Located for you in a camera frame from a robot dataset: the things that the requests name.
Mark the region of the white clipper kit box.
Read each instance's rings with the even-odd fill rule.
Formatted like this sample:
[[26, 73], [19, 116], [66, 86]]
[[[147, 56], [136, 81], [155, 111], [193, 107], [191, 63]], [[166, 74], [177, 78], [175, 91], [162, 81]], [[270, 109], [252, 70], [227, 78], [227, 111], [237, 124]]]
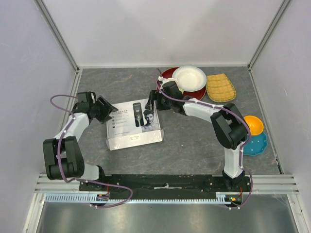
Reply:
[[164, 139], [164, 131], [160, 126], [155, 108], [147, 110], [148, 99], [140, 99], [113, 104], [117, 111], [106, 123], [109, 150], [120, 150], [152, 143]]

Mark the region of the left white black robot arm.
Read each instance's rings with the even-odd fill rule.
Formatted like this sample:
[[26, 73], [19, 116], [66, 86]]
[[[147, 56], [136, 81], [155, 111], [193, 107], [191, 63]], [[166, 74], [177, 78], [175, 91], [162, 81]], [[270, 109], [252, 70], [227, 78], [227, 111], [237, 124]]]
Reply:
[[69, 113], [69, 119], [54, 138], [43, 142], [46, 175], [50, 180], [64, 180], [67, 183], [75, 179], [87, 180], [92, 188], [101, 191], [107, 184], [106, 178], [101, 176], [102, 168], [84, 161], [78, 142], [92, 120], [96, 119], [103, 124], [109, 121], [112, 118], [110, 114], [118, 109], [102, 96], [97, 97], [94, 92], [86, 91], [78, 93], [77, 96], [63, 95], [77, 100], [72, 110], [67, 110], [53, 102], [54, 98], [61, 96], [52, 96], [50, 103]]

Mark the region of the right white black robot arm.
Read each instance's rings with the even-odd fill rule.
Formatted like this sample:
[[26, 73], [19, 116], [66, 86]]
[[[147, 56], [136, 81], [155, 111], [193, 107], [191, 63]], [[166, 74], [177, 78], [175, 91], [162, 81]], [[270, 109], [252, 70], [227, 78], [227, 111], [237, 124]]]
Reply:
[[243, 149], [248, 143], [250, 129], [233, 103], [213, 105], [191, 96], [184, 96], [175, 81], [156, 84], [149, 93], [146, 110], [173, 110], [184, 116], [197, 117], [212, 124], [218, 142], [225, 151], [222, 171], [223, 187], [234, 191], [245, 176], [242, 164]]

